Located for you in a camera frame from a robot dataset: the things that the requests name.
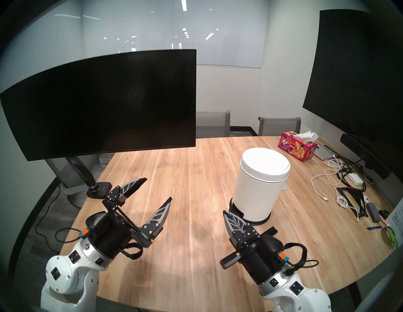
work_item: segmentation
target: tissue box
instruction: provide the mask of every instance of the tissue box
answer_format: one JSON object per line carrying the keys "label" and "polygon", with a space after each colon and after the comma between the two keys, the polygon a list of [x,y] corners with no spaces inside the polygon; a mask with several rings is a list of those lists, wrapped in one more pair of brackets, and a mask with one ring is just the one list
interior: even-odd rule
{"label": "tissue box", "polygon": [[307,144],[305,141],[294,137],[294,135],[296,133],[293,131],[283,132],[278,147],[300,161],[311,159],[318,145],[316,143]]}

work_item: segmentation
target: white cable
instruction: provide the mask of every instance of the white cable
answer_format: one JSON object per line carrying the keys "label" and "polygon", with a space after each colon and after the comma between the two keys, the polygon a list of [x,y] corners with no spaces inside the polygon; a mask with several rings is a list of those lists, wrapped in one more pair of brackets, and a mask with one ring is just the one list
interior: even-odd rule
{"label": "white cable", "polygon": [[[337,202],[337,203],[339,204],[339,206],[342,207],[342,208],[352,208],[352,209],[354,209],[354,210],[357,212],[357,222],[358,222],[358,221],[359,221],[359,218],[358,218],[358,210],[355,209],[354,207],[349,206],[349,205],[348,205],[348,202],[347,202],[347,199],[346,199],[344,196],[337,196],[336,185],[339,185],[339,184],[341,183],[341,176],[342,176],[342,175],[340,175],[340,181],[339,181],[338,183],[333,184],[332,182],[330,182],[329,176],[333,176],[333,175],[337,174],[340,170],[343,169],[343,167],[344,167],[344,165],[345,165],[341,159],[337,159],[334,155],[333,155],[333,157],[334,157],[333,159],[329,159],[329,160],[325,160],[325,161],[324,161],[324,164],[325,164],[326,166],[330,167],[330,168],[326,168],[326,169],[324,170],[324,174],[318,174],[318,175],[316,175],[314,172],[312,172],[312,175],[313,175],[313,178],[311,179],[312,187],[314,188],[315,193],[318,194],[318,196],[319,196],[320,198],[322,198],[323,200],[328,201],[328,199],[327,199],[326,197],[323,197],[322,195],[320,195],[320,194],[318,193],[318,191],[315,189],[315,186],[314,186],[314,178],[318,178],[318,179],[321,180],[322,182],[333,186],[333,187],[334,187],[334,190],[336,191],[336,202]],[[328,174],[328,173],[326,172],[326,170],[333,170],[334,173]],[[326,176],[326,178],[327,178],[327,180],[328,180],[329,182],[323,181],[323,180],[320,178],[320,176]]]}

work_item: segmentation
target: white power brick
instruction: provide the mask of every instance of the white power brick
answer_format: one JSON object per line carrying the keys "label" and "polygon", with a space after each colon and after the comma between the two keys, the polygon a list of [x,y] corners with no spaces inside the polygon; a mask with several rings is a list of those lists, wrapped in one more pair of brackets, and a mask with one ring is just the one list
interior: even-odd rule
{"label": "white power brick", "polygon": [[358,174],[348,174],[348,177],[355,185],[362,185],[364,183]]}

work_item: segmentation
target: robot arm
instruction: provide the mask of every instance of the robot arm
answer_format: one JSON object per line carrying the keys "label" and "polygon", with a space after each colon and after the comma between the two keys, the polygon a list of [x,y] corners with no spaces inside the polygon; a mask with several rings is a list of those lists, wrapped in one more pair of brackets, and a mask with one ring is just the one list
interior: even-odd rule
{"label": "robot arm", "polygon": [[[237,215],[227,211],[223,211],[223,214],[230,242],[236,249],[220,261],[223,269],[241,263],[258,285],[264,299],[276,304],[273,312],[331,312],[330,299],[326,293],[305,287],[296,273],[307,262],[305,246],[297,243],[283,246],[273,237],[277,233],[275,228],[260,235],[252,225]],[[303,250],[297,264],[291,264],[283,253],[283,250],[293,246]]]}
{"label": "robot arm", "polygon": [[[163,229],[172,198],[170,197],[138,228],[119,208],[146,181],[131,181],[115,187],[102,201],[108,212],[87,218],[87,228],[68,256],[54,256],[46,265],[46,283],[42,289],[41,308],[49,311],[95,311],[99,271],[105,271],[121,252],[132,260],[143,254]],[[138,248],[129,254],[125,249]]]}

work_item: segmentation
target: wooden table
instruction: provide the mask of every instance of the wooden table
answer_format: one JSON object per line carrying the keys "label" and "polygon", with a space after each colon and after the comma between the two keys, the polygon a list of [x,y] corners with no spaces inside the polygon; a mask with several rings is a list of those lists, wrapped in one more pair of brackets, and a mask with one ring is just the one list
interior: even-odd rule
{"label": "wooden table", "polygon": [[[98,295],[124,304],[160,311],[264,311],[258,287],[242,265],[223,270],[219,261],[234,251],[225,230],[222,211],[228,210],[245,150],[267,147],[285,155],[291,170],[272,216],[255,227],[262,233],[274,226],[284,244],[298,242],[308,249],[308,259],[319,260],[298,273],[310,288],[332,293],[363,277],[392,251],[380,231],[368,231],[371,218],[359,223],[350,209],[339,207],[330,185],[312,172],[326,166],[313,157],[306,162],[277,147],[279,137],[231,137],[197,139],[196,147],[117,153],[99,178],[113,186],[146,177],[148,181],[127,201],[123,211],[138,226],[172,196],[171,209],[160,233],[138,260],[118,255],[100,273]],[[390,202],[370,185],[365,194],[379,209],[391,210]],[[101,200],[87,199],[73,227],[84,228],[88,216],[104,210]],[[77,236],[70,232],[68,240]],[[61,254],[71,252],[65,244]],[[286,251],[296,263],[300,248]]]}

